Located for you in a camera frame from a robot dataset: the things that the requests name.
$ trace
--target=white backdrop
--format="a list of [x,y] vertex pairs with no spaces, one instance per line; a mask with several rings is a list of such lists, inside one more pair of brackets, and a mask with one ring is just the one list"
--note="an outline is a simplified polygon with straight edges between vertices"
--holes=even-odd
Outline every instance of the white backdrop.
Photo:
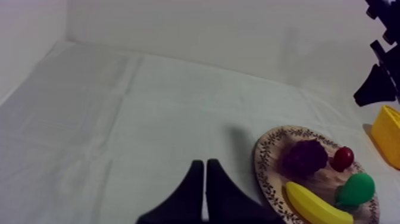
[[351,98],[385,28],[363,0],[70,0],[68,35]]
[[0,104],[64,39],[66,19],[66,0],[0,0]]

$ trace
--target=decorative plate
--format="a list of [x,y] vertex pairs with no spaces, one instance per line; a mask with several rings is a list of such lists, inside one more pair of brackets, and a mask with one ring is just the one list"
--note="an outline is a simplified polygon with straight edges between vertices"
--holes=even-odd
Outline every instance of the decorative plate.
[[[313,193],[321,197],[329,204],[333,204],[335,190],[344,185],[347,179],[354,173],[364,173],[364,169],[356,161],[343,173],[333,170],[329,163],[324,169],[320,169],[314,175],[301,179],[285,172],[280,165],[281,155],[300,140],[316,139],[325,148],[329,157],[333,157],[341,146],[330,138],[300,126],[281,126],[265,133],[255,146],[254,165],[258,183],[263,194],[275,211],[286,223],[307,223],[289,204],[285,193],[285,185],[288,181],[294,181],[305,186]],[[354,223],[379,223],[379,205],[376,194],[374,198],[352,211]]]

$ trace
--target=banana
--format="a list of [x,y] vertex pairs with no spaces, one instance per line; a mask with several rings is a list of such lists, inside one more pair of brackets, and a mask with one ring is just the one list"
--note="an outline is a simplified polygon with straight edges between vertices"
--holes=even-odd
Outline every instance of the banana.
[[297,183],[286,183],[286,193],[296,211],[312,224],[353,223],[353,216],[349,213],[331,206]]

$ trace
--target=yellow bowl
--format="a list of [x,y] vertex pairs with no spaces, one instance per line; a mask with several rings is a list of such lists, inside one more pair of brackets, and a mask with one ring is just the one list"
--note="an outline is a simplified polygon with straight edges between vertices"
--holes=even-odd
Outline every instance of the yellow bowl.
[[384,105],[372,125],[371,134],[387,162],[400,169],[400,113]]

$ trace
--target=purple grapes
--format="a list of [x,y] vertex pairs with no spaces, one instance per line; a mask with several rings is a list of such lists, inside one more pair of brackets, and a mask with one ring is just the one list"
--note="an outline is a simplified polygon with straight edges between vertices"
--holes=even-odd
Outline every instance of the purple grapes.
[[283,158],[283,167],[298,176],[312,175],[326,166],[328,154],[317,140],[298,141]]

